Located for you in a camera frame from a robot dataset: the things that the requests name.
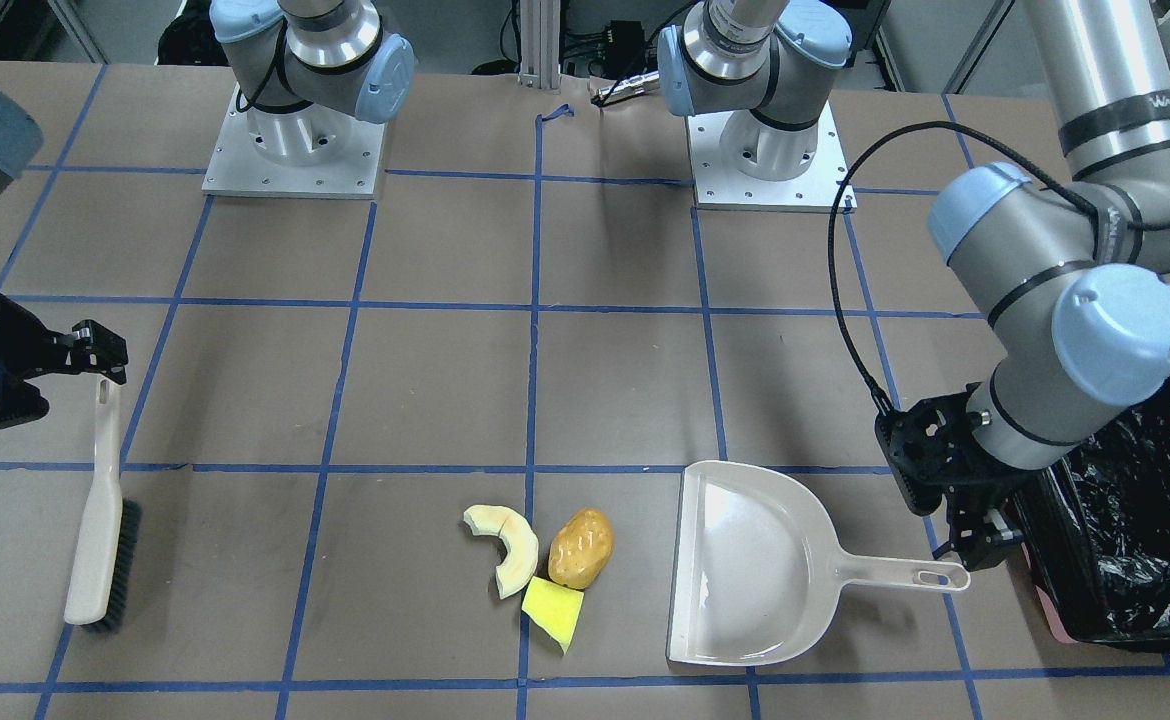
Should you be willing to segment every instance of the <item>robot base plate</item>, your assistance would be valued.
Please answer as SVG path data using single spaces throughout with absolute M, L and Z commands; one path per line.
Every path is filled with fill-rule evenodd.
M 687 145 L 696 183 L 696 206 L 703 210 L 772 210 L 782 213 L 827 213 L 846 174 L 842 143 L 826 104 L 821 132 L 808 172 L 791 181 L 763 181 L 742 173 L 723 156 L 720 137 L 731 114 L 693 115 L 687 118 Z M 856 193 L 847 190 L 844 204 L 856 206 Z
M 337 160 L 317 165 L 280 165 L 253 146 L 246 114 L 233 100 L 202 178 L 206 196 L 314 197 L 329 200 L 374 200 L 380 184 L 385 126 L 349 123 L 353 137 Z

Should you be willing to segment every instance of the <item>white dustpan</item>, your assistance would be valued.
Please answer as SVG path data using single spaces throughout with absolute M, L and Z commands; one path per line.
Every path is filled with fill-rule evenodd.
M 696 462 L 682 475 L 669 660 L 768 665 L 814 646 L 846 584 L 961 592 L 955 562 L 851 555 L 812 491 L 771 469 Z

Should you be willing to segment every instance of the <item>black trash bag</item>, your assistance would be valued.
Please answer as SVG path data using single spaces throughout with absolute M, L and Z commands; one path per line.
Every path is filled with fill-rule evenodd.
M 211 0 L 188 0 L 159 37 L 160 66 L 228 66 L 211 27 Z
M 1170 652 L 1170 378 L 1014 506 L 1035 583 L 1071 637 Z

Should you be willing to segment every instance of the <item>gray robot arm segment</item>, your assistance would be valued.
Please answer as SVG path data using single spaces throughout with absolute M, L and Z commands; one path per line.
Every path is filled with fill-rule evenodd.
M 1142 0 L 1028 9 L 1069 187 L 1097 206 L 1097 221 L 996 164 L 942 192 L 931 222 L 1007 348 L 968 404 L 984 419 L 973 438 L 1006 465 L 1040 469 L 1170 375 L 1170 286 L 1155 275 L 1170 272 L 1170 70 Z M 1094 356 L 1078 361 L 1086 347 Z
M 216 0 L 211 18 L 248 105 L 266 114 L 317 104 L 387 123 L 406 101 L 415 55 L 370 0 Z
M 762 27 L 742 28 L 739 18 Z M 675 115 L 755 110 L 803 129 L 821 115 L 849 49 L 846 20 L 817 0 L 707 0 L 663 28 L 658 63 Z

